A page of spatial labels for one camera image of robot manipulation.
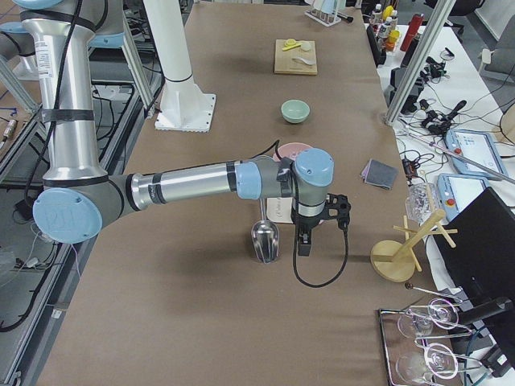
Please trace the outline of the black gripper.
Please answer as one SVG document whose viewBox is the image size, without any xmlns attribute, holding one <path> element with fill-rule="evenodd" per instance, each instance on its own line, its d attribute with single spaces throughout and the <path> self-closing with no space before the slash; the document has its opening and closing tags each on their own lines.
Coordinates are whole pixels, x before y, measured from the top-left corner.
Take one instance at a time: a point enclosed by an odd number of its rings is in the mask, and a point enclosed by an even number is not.
<svg viewBox="0 0 515 386">
<path fill-rule="evenodd" d="M 351 204 L 346 195 L 328 193 L 326 199 L 317 206 L 307 206 L 293 199 L 290 217 L 297 226 L 298 254 L 309 257 L 311 253 L 311 231 L 321 221 L 336 220 L 338 228 L 344 232 L 350 224 Z"/>
</svg>

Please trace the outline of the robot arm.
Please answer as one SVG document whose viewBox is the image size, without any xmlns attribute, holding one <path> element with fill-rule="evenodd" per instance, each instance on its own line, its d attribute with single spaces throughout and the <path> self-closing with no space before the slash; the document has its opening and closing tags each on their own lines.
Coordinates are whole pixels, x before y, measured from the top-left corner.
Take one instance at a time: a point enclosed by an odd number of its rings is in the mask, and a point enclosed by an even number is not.
<svg viewBox="0 0 515 386">
<path fill-rule="evenodd" d="M 44 234 L 63 244 L 80 243 L 152 204 L 226 192 L 242 199 L 292 198 L 294 247 L 302 256 L 310 252 L 319 223 L 336 220 L 348 228 L 347 198 L 328 192 L 333 159 L 317 148 L 280 161 L 262 154 L 148 175 L 109 175 L 97 153 L 88 47 L 97 37 L 122 45 L 122 3 L 21 1 L 19 8 L 35 43 L 47 128 L 50 166 L 32 210 Z"/>
</svg>

